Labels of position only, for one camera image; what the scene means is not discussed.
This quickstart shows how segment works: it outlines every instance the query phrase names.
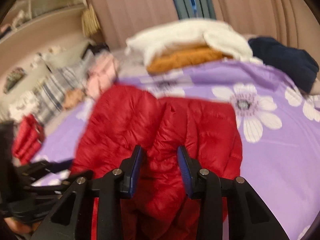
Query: white cloth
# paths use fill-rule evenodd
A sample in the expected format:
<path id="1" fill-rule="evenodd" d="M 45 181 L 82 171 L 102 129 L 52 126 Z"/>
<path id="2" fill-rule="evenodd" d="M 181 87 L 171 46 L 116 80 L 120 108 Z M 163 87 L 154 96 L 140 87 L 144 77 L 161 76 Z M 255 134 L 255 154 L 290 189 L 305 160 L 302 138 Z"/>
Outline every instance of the white cloth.
<path id="1" fill-rule="evenodd" d="M 127 54 L 138 51 L 145 66 L 155 57 L 181 49 L 207 45 L 241 61 L 260 61 L 253 57 L 246 39 L 221 21 L 185 19 L 146 29 L 127 39 Z"/>
<path id="2" fill-rule="evenodd" d="M 39 100 L 36 95 L 27 91 L 23 93 L 14 103 L 9 105 L 10 118 L 20 123 L 23 116 L 36 113 L 39 109 Z"/>

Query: plaid fabric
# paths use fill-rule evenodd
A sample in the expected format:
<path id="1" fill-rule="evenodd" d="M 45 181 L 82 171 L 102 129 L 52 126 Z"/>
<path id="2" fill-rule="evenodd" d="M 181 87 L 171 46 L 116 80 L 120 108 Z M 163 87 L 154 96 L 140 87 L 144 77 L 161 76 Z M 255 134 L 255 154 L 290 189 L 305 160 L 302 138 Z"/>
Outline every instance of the plaid fabric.
<path id="1" fill-rule="evenodd" d="M 37 93 L 40 102 L 39 111 L 34 114 L 37 121 L 46 125 L 61 112 L 66 91 L 79 87 L 81 85 L 70 67 L 56 69 Z"/>

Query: shelf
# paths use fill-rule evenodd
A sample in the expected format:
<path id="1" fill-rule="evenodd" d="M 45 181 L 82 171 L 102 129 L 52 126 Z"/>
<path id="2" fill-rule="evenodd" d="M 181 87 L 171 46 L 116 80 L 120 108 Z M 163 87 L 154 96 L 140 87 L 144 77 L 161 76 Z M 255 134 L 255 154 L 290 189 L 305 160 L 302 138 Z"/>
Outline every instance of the shelf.
<path id="1" fill-rule="evenodd" d="M 74 5 L 72 7 L 56 10 L 36 17 L 18 27 L 17 31 L 11 31 L 4 36 L 0 40 L 0 51 L 2 49 L 9 48 L 10 46 L 14 46 L 16 42 L 19 42 L 20 39 L 23 39 L 23 36 L 36 31 L 44 25 L 52 24 L 66 17 L 80 17 L 84 9 L 85 5 L 83 4 Z"/>

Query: white blanket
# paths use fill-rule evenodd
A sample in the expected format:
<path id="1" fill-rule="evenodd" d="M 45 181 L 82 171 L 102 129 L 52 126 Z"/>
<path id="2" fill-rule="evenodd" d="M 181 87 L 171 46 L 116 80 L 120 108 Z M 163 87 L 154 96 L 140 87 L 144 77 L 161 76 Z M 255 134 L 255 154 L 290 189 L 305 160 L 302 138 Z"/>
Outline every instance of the white blanket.
<path id="1" fill-rule="evenodd" d="M 181 49 L 208 45 L 241 61 L 260 61 L 253 57 L 246 39 L 225 23 L 211 19 L 185 19 L 143 30 L 128 38 L 126 52 L 138 51 L 145 66 L 155 57 Z"/>

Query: flower center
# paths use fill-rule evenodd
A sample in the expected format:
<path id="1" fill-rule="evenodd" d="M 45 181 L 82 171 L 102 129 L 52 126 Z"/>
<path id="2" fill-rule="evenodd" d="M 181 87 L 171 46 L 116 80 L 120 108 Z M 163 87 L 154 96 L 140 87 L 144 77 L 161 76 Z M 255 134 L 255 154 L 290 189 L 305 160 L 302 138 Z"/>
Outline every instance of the flower center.
<path id="1" fill-rule="evenodd" d="M 248 110 L 251 106 L 251 103 L 249 103 L 247 100 L 239 99 L 237 100 L 236 105 L 240 110 Z"/>

